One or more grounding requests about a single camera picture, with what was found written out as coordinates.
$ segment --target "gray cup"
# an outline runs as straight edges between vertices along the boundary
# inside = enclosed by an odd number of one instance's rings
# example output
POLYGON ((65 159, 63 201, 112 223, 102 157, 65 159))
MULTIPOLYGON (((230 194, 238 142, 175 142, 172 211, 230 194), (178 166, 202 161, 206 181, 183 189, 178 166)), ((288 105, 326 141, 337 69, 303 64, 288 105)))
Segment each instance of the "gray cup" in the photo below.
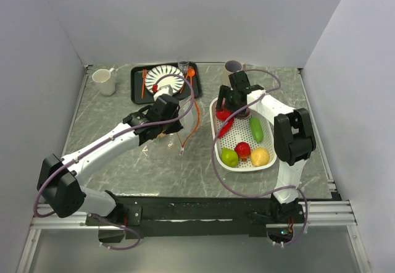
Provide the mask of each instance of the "gray cup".
POLYGON ((222 85, 230 86, 229 75, 244 70, 245 63, 236 60, 227 61, 223 66, 222 85))

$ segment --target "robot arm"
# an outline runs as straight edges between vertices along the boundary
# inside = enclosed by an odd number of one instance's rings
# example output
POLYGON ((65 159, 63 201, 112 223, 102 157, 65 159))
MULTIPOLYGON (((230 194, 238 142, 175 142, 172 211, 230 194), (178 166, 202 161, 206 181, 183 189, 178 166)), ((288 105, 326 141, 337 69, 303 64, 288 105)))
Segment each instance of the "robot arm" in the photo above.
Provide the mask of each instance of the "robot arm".
MULTIPOLYGON (((265 93, 261 86, 251 86, 243 71, 233 73, 229 78, 232 89, 221 86, 217 109, 221 109, 225 99, 225 109, 236 111, 257 101, 265 93)), ((308 110, 289 107, 269 94, 249 106, 249 109, 264 116, 274 126, 274 147, 280 159, 275 188, 288 185, 298 187, 303 167, 315 149, 315 137, 308 110)), ((291 203, 297 198, 297 192, 286 189, 274 193, 274 196, 280 204, 291 203)))
POLYGON ((169 86, 161 88, 155 94, 155 102, 152 106, 146 106, 138 112, 128 115, 108 134, 61 159, 52 154, 43 161, 37 190, 57 169, 73 162, 71 166, 57 175, 43 191, 44 199, 59 217, 67 217, 76 211, 92 212, 102 216, 116 212, 117 203, 111 193, 91 190, 81 185, 85 185, 96 170, 120 154, 137 148, 148 140, 155 139, 161 133, 175 133, 182 129, 180 121, 176 121, 166 125, 153 125, 130 130, 120 136, 118 134, 137 125, 176 118, 180 108, 178 100, 169 94, 172 94, 169 86), (101 145, 109 138, 110 142, 101 145), (87 151, 90 153, 78 159, 81 153, 87 151))

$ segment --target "green apple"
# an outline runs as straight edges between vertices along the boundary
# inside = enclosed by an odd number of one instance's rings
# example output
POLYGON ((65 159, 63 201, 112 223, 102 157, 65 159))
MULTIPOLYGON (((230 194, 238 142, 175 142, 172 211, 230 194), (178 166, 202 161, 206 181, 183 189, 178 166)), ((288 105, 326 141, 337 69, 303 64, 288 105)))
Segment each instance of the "green apple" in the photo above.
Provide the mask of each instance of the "green apple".
POLYGON ((221 161, 229 167, 236 167, 239 163, 239 156, 235 151, 228 148, 223 148, 221 153, 221 161))

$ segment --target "white enclosure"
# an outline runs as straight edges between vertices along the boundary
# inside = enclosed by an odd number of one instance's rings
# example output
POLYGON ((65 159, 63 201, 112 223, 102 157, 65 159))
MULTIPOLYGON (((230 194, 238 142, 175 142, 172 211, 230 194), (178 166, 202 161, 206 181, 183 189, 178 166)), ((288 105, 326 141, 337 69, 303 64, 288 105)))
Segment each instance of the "white enclosure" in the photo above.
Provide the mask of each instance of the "white enclosure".
POLYGON ((84 64, 303 67, 340 0, 49 0, 84 64))
POLYGON ((373 271, 392 272, 394 29, 395 0, 0 0, 1 272, 17 268, 41 162, 62 150, 83 65, 180 54, 304 67, 373 271))
POLYGON ((0 254, 15 272, 41 162, 62 152, 84 68, 47 0, 0 0, 0 254))
POLYGON ((303 71, 374 272, 395 268, 395 0, 341 0, 303 71))

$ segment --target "white plastic basket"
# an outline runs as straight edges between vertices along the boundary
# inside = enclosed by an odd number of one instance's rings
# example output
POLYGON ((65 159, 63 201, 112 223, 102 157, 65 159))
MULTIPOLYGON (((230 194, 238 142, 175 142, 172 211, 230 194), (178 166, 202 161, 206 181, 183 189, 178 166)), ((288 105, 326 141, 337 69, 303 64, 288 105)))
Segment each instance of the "white plastic basket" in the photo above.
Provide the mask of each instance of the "white plastic basket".
MULTIPOLYGON (((217 105, 217 98, 215 98, 210 104, 210 121, 211 121, 211 131, 212 131, 213 139, 215 138, 218 129, 221 127, 223 123, 221 120, 218 120, 215 115, 216 105, 217 105)), ((274 164, 274 162, 277 159, 277 155, 274 150, 274 144, 273 144, 273 133, 272 130, 270 129, 269 121, 254 111, 251 111, 250 115, 245 119, 235 119, 229 132, 227 132, 224 136, 222 136, 222 138, 217 139, 217 142, 215 144, 215 155, 217 156, 217 160, 220 163, 220 165, 226 170, 232 172, 250 172, 250 171, 258 171, 258 170, 269 168, 274 164), (249 128, 249 119, 251 117, 258 117, 260 120, 260 125, 262 126, 262 130, 264 132, 264 139, 260 143, 257 143, 252 137, 251 130, 249 128), (249 144, 251 151, 253 151, 256 148, 267 149, 270 155, 269 163, 267 163, 264 166, 256 167, 252 165, 251 159, 248 158, 247 161, 245 162, 239 160, 239 164, 236 167, 226 166, 220 159, 221 149, 222 148, 234 149, 235 146, 242 141, 249 144)))

